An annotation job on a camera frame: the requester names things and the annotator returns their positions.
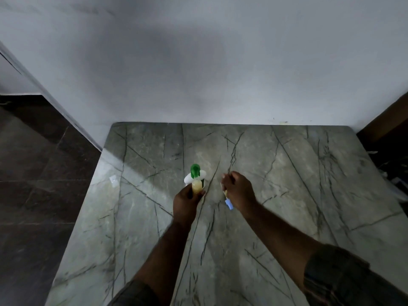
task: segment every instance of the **marble slab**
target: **marble slab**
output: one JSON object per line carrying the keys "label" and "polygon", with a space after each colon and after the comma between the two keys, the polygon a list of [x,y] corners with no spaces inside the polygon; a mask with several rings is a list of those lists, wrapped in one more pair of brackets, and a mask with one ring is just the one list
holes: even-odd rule
{"label": "marble slab", "polygon": [[46,305],[106,305],[172,220],[193,163],[207,171],[174,305],[308,305],[223,202],[237,170],[258,200],[322,242],[344,247],[408,292],[408,218],[359,140],[340,126],[117,123],[111,128]]}

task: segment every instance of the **left hand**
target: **left hand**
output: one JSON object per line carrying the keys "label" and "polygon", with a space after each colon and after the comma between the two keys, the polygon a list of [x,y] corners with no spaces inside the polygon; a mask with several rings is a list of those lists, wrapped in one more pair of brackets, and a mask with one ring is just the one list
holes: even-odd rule
{"label": "left hand", "polygon": [[185,186],[173,201],[173,222],[181,224],[188,232],[191,229],[197,214],[197,205],[204,196],[205,191],[193,194],[191,184]]}

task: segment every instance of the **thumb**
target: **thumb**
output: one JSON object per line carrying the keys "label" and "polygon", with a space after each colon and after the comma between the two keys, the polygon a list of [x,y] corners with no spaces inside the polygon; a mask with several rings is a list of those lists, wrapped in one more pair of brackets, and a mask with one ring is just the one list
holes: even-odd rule
{"label": "thumb", "polygon": [[223,185],[223,188],[225,188],[226,190],[230,189],[231,186],[233,185],[231,177],[228,174],[223,174],[221,184]]}
{"label": "thumb", "polygon": [[194,193],[193,198],[191,199],[191,201],[194,204],[198,204],[200,202],[201,198],[204,196],[204,194],[205,194],[204,190],[201,190],[199,193]]}

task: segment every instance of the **yellow liquid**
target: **yellow liquid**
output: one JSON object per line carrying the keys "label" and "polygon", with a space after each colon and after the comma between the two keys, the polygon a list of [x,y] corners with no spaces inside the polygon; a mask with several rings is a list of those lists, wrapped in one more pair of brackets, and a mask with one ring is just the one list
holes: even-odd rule
{"label": "yellow liquid", "polygon": [[199,193],[203,189],[201,180],[193,180],[191,186],[193,188],[193,193]]}

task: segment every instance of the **sleeve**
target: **sleeve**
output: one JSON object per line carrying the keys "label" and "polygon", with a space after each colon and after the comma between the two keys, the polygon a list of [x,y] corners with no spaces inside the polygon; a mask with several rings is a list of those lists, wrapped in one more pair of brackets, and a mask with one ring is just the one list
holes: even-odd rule
{"label": "sleeve", "polygon": [[160,306],[156,293],[140,280],[128,282],[108,306]]}
{"label": "sleeve", "polygon": [[310,306],[408,305],[408,295],[372,272],[367,262],[331,245],[310,258],[303,284]]}

